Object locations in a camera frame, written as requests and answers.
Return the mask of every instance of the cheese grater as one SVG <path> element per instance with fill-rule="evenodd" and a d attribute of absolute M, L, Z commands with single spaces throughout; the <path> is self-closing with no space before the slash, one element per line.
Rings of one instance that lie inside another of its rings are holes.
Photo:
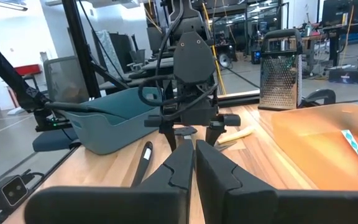
<path fill-rule="evenodd" d="M 269 50 L 269 42 L 295 36 L 296 49 Z M 302 100 L 302 44 L 297 29 L 268 32 L 262 42 L 258 109 L 296 109 Z"/>

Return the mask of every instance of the black marker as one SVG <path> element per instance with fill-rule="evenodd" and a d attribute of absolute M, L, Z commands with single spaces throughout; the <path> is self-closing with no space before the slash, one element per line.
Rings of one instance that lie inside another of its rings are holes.
<path fill-rule="evenodd" d="M 131 187 L 138 186 L 146 173 L 146 170 L 150 164 L 150 159 L 153 153 L 153 144 L 148 141 L 143 147 L 142 155 L 140 157 L 139 165 L 135 173 L 134 181 L 132 182 Z"/>

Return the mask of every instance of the wooden table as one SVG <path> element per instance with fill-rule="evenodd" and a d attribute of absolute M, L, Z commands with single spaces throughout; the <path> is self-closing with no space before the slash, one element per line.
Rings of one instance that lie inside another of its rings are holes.
<path fill-rule="evenodd" d="M 237 144 L 223 151 L 223 154 L 242 168 L 278 189 L 317 189 L 314 183 L 302 173 L 291 159 L 273 140 L 271 116 L 274 112 L 257 109 L 257 105 L 237 106 L 221 110 L 241 117 L 240 127 L 227 127 L 223 136 L 249 125 L 255 131 Z M 205 138 L 205 127 L 195 127 L 195 139 Z M 37 190 L 58 185 L 129 187 L 139 163 L 142 148 L 147 141 L 154 145 L 153 156 L 145 178 L 152 174 L 171 154 L 170 146 L 163 134 L 157 131 L 133 142 L 124 149 L 107 156 L 98 156 L 78 148 Z M 190 223 L 204 223 L 203 210 L 193 173 L 190 203 Z M 23 203 L 4 223 L 24 223 Z"/>

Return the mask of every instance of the mesh chair back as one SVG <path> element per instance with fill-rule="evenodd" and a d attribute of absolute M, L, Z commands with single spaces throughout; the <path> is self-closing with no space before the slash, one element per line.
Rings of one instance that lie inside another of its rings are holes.
<path fill-rule="evenodd" d="M 46 60 L 44 70 L 49 98 L 52 101 L 65 103 L 88 101 L 89 94 L 76 56 Z"/>

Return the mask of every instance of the concrete floor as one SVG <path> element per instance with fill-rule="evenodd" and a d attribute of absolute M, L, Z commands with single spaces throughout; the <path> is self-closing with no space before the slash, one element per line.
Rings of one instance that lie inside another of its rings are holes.
<path fill-rule="evenodd" d="M 350 56 L 345 59 L 345 63 L 356 64 L 357 57 L 352 57 L 352 55 L 358 54 L 358 45 L 349 46 L 347 52 Z M 235 62 L 233 70 L 259 86 L 260 65 L 252 65 L 249 62 Z M 228 70 L 223 70 L 222 74 L 227 93 L 256 90 L 256 87 L 233 75 Z M 338 102 L 357 100 L 355 103 L 358 104 L 358 85 L 303 80 L 303 96 L 322 88 L 334 90 Z M 20 116 L 8 116 L 6 111 L 0 111 L 0 179 L 8 175 L 21 174 L 26 169 L 46 172 L 67 153 L 67 150 L 62 150 L 34 154 L 32 141 L 39 135 L 34 130 L 35 125 L 36 122 L 31 115 L 24 113 Z M 18 166 L 18 163 L 26 158 L 28 160 Z"/>

